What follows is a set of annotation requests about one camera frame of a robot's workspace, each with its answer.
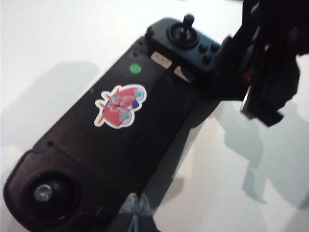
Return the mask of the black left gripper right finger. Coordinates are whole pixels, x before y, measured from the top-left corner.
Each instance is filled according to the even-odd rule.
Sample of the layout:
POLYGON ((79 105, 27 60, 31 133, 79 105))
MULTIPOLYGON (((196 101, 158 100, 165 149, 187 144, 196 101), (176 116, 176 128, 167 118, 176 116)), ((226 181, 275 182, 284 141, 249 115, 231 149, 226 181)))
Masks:
POLYGON ((140 196, 140 232, 157 232, 153 214, 147 196, 140 196))

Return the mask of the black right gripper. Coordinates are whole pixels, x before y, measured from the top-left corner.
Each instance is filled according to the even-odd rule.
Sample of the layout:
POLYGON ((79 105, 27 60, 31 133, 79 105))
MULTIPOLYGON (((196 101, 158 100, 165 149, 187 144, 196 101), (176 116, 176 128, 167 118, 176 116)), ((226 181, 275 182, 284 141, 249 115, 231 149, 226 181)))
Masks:
MULTIPOLYGON (((250 82, 240 111, 266 126, 282 121, 282 108, 297 93, 300 76, 296 56, 301 53, 301 2, 259 0, 250 9, 255 26, 244 58, 243 76, 250 82)), ((215 54, 220 74, 239 73, 242 34, 228 35, 215 54)))

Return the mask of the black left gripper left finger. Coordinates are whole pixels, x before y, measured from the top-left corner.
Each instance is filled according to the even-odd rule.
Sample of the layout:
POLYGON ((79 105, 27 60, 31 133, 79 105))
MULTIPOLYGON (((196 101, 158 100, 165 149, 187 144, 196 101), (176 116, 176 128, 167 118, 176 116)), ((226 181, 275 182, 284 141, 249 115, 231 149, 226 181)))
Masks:
POLYGON ((130 193, 121 206, 118 216, 120 217, 121 232, 138 232, 138 197, 136 193, 130 193))

